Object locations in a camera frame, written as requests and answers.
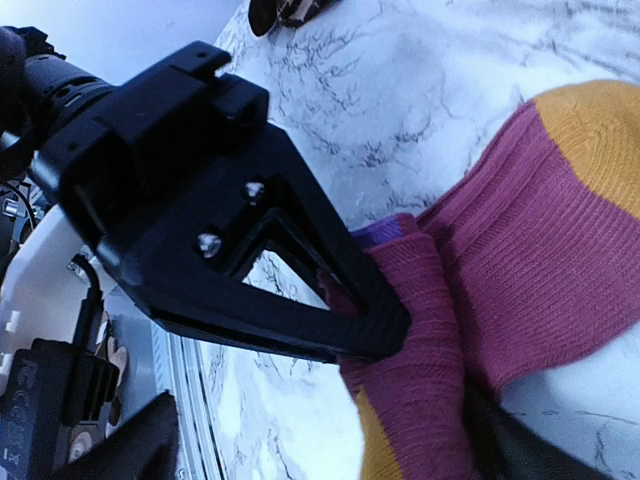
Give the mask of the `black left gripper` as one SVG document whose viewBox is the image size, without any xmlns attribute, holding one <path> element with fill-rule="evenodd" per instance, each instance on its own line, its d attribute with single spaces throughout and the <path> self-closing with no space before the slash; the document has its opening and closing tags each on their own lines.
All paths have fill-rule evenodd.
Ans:
<svg viewBox="0 0 640 480">
<path fill-rule="evenodd" d="M 29 60 L 30 172 L 86 240 L 168 196 L 201 158 L 265 124 L 269 94 L 219 69 L 228 52 L 196 41 L 114 86 L 54 54 Z"/>
</svg>

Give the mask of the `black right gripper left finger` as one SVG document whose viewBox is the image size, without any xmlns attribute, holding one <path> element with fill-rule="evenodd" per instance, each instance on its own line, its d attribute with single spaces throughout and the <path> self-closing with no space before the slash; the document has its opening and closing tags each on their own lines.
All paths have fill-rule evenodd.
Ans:
<svg viewBox="0 0 640 480">
<path fill-rule="evenodd" d="M 178 450 L 176 401 L 170 393 L 164 392 L 107 440 L 50 477 L 62 480 L 173 479 Z"/>
</svg>

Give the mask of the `maroon striped sock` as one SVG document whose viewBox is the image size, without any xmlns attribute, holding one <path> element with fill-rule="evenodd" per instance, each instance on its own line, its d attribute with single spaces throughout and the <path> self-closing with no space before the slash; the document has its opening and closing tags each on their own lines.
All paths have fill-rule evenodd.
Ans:
<svg viewBox="0 0 640 480">
<path fill-rule="evenodd" d="M 340 360 L 365 479 L 485 479 L 467 384 L 578 361 L 639 319 L 639 89 L 590 81 L 520 106 L 419 216 L 354 233 L 411 316 L 402 350 Z"/>
</svg>

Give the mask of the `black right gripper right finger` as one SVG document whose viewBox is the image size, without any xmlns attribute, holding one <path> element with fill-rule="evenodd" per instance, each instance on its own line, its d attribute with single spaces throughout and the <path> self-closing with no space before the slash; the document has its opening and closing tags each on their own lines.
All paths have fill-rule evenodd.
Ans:
<svg viewBox="0 0 640 480">
<path fill-rule="evenodd" d="M 473 384 L 465 386 L 463 419 L 474 460 L 485 479 L 608 477 L 542 439 Z"/>
</svg>

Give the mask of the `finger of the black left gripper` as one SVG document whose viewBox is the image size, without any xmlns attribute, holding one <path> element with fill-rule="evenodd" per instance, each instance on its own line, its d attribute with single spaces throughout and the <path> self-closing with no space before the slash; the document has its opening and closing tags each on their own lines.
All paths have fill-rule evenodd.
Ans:
<svg viewBox="0 0 640 480">
<path fill-rule="evenodd" d="M 397 353 L 410 325 L 287 134 L 267 126 L 167 201 L 134 209 L 98 255 L 163 329 L 323 363 Z"/>
</svg>

